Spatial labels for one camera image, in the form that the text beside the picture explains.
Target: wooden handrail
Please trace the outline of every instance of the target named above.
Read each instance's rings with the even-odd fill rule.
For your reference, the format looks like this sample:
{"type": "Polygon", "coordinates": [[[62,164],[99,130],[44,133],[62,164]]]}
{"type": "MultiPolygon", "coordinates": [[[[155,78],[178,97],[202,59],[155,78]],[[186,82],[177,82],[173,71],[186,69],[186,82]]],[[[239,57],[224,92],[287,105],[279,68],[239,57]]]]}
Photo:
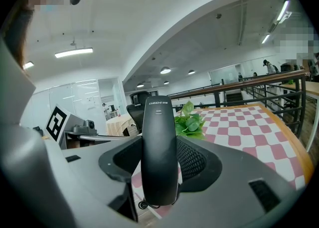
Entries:
{"type": "Polygon", "coordinates": [[[205,95],[209,93],[217,93],[217,92],[221,92],[225,90],[235,90],[235,89],[246,88],[246,87],[250,87],[254,85],[275,83],[275,82],[280,82],[280,81],[288,80],[288,79],[297,79],[304,75],[305,75],[304,70],[291,71],[291,72],[279,73],[279,74],[271,74],[269,76],[264,76],[264,77],[260,77],[256,79],[246,80],[242,82],[234,82],[234,83],[211,87],[208,89],[196,90],[196,91],[192,91],[185,94],[170,96],[170,99],[173,100],[173,99],[194,97],[194,96],[205,95]]]}

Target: green plant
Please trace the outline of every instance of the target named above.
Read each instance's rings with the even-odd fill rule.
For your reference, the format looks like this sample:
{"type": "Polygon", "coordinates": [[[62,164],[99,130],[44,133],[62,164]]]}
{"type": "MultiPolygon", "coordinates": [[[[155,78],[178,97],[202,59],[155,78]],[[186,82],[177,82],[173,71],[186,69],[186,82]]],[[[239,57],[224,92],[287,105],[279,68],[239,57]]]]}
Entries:
{"type": "Polygon", "coordinates": [[[205,121],[203,121],[203,118],[199,114],[191,114],[193,110],[193,103],[188,101],[183,106],[180,116],[174,118],[176,135],[204,139],[202,127],[205,121]]]}

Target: round ceiling light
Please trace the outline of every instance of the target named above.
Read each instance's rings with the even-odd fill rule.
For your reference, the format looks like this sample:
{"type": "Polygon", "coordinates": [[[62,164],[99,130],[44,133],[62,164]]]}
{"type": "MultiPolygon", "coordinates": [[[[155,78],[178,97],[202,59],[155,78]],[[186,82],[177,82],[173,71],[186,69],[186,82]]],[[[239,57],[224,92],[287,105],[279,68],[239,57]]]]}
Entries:
{"type": "Polygon", "coordinates": [[[167,73],[169,73],[169,72],[170,72],[170,68],[167,67],[167,66],[163,67],[163,68],[160,70],[160,73],[161,73],[161,74],[167,74],[167,73]]]}

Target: wooden table edge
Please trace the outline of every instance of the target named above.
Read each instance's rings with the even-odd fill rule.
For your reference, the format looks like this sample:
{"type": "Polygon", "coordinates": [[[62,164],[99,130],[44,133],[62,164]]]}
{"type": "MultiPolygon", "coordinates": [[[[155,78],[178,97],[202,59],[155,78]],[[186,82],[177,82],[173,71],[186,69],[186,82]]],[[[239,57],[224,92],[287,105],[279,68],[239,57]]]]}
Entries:
{"type": "Polygon", "coordinates": [[[244,108],[244,107],[253,107],[253,106],[261,107],[261,109],[269,115],[269,117],[275,122],[275,124],[280,128],[280,130],[283,132],[285,137],[288,139],[303,169],[305,182],[306,184],[308,184],[310,181],[310,178],[312,177],[314,173],[314,166],[308,153],[306,152],[306,149],[304,148],[302,143],[299,141],[299,139],[294,135],[294,133],[292,133],[292,131],[283,123],[283,121],[277,115],[273,114],[270,110],[268,110],[266,107],[264,107],[261,104],[249,104],[249,105],[230,106],[230,107],[202,108],[201,110],[203,111],[221,110],[221,109],[234,109],[234,108],[244,108]]]}

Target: white table leg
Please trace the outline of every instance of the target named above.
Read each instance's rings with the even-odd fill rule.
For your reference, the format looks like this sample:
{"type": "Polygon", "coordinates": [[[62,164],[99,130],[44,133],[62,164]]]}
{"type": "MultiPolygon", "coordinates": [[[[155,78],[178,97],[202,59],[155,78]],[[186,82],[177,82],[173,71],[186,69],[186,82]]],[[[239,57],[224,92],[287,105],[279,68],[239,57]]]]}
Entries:
{"type": "Polygon", "coordinates": [[[306,151],[307,152],[309,152],[310,147],[311,147],[311,145],[312,145],[312,143],[314,141],[314,138],[315,138],[315,135],[316,135],[316,132],[317,132],[318,121],[319,121],[319,99],[317,99],[316,116],[315,116],[315,122],[314,122],[314,125],[313,125],[313,130],[311,131],[311,135],[310,135],[309,141],[308,141],[307,146],[306,146],[306,151]]]}

